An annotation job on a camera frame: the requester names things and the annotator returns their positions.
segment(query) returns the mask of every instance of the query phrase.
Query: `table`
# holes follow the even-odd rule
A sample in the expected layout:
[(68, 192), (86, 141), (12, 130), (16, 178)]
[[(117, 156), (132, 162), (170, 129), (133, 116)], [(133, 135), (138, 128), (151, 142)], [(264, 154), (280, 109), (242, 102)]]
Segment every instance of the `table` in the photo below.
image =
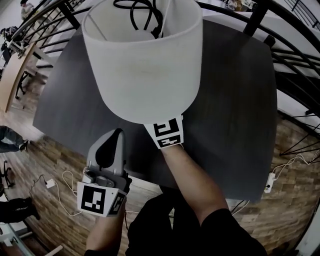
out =
[(21, 58), (18, 57), (17, 53), (14, 53), (4, 68), (0, 80), (0, 110), (7, 112), (13, 104), (13, 99), (24, 71), (27, 69), (30, 73), (33, 73), (33, 70), (28, 68), (27, 64), (34, 53), (50, 64), (55, 64), (50, 57), (36, 46), (36, 43), (27, 46)]
[[(227, 198), (258, 201), (267, 183), (277, 126), (271, 51), (255, 38), (206, 20), (203, 35), (200, 89), (183, 114), (184, 147)], [(121, 119), (104, 104), (81, 29), (53, 68), (33, 125), (83, 156), (101, 135), (121, 128), (129, 174), (176, 187), (144, 126)]]

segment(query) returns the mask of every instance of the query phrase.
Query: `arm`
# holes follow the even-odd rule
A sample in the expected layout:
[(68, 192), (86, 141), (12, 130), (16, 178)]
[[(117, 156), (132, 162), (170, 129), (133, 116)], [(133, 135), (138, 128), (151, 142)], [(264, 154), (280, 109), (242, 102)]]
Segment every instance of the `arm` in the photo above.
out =
[(97, 219), (86, 240), (87, 250), (109, 251), (114, 255), (118, 254), (125, 216), (125, 205), (126, 203), (124, 202), (118, 216), (99, 217)]
[(216, 210), (229, 209), (218, 185), (181, 146), (174, 145), (161, 151), (184, 199), (195, 212), (200, 225)]

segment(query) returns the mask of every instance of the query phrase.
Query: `wooden floor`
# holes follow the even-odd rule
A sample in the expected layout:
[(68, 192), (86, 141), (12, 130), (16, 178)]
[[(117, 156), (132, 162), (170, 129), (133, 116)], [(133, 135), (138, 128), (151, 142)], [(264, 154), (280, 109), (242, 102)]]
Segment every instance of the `wooden floor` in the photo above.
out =
[[(32, 140), (27, 151), (0, 154), (0, 160), (8, 160), (12, 167), (16, 183), (14, 188), (6, 190), (6, 194), (10, 199), (28, 197), (34, 180), (44, 175), (46, 180), (56, 180), (62, 203), (70, 213), (74, 214), (77, 212), (76, 198), (64, 183), (62, 174), (64, 171), (71, 171), (76, 184), (81, 179), (86, 159), (48, 138), (32, 126), (43, 86), (44, 83), (39, 77), (32, 81), (27, 94), (22, 97), (25, 110), (13, 109), (8, 113), (0, 112), (1, 125), (7, 125), (24, 138)], [(279, 152), (289, 148), (304, 135), (305, 132), (296, 125), (278, 118), (271, 170), (274, 166), (286, 163), (290, 159), (290, 156), (279, 157)], [(310, 137), (304, 144), (315, 141), (315, 138)], [(311, 152), (304, 155), (309, 160), (313, 154)], [(69, 173), (65, 174), (65, 178), (71, 184), (72, 177)], [(159, 186), (134, 178), (127, 197), (126, 210), (139, 212), (147, 200), (160, 193)], [(59, 204), (57, 187), (47, 189), (42, 179), (36, 183), (31, 194), (41, 216), (40, 221), (33, 216), (26, 220), (32, 231), (51, 250), (58, 245), (63, 245), (64, 250), (58, 255), (83, 255), (86, 239), (95, 223), (95, 217), (85, 213), (75, 217), (68, 216)], [(249, 203), (235, 215), (235, 218), (263, 244), (270, 254), (273, 249), (285, 242), (289, 242), (291, 246), (294, 245), (313, 214), (319, 195), (319, 164), (307, 166), (298, 160), (282, 172), (270, 194), (264, 194), (259, 203)], [(232, 208), (237, 202), (228, 200), (228, 203)], [(128, 224), (136, 215), (136, 213), (128, 213)], [(125, 255), (128, 246), (125, 225), (122, 231), (119, 255)]]

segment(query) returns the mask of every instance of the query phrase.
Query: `white lamp shade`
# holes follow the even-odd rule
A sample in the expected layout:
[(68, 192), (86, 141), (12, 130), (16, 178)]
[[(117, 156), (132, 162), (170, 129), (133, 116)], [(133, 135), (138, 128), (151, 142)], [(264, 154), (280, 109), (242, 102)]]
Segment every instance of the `white lamp shade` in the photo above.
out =
[[(130, 10), (104, 0), (82, 22), (91, 67), (104, 103), (117, 116), (138, 124), (156, 124), (181, 115), (195, 100), (201, 78), (202, 11), (194, 0), (172, 0), (163, 38), (148, 10)], [(157, 0), (165, 16), (169, 0)]]

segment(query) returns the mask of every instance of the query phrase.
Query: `table top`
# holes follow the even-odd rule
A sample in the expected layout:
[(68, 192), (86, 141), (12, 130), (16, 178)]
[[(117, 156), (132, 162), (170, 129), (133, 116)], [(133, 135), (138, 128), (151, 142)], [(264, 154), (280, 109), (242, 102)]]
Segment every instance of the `table top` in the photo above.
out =
[(24, 74), (30, 56), (35, 50), (36, 44), (30, 44), (21, 58), (15, 53), (6, 65), (0, 80), (0, 110), (7, 112), (12, 104), (14, 94), (20, 78)]
[[(204, 20), (200, 89), (183, 114), (183, 145), (227, 198), (260, 200), (273, 157), (276, 118), (276, 81), (269, 47)], [(129, 174), (176, 187), (145, 127), (121, 119), (104, 104), (81, 29), (53, 68), (33, 125), (83, 156), (100, 136), (121, 128)]]

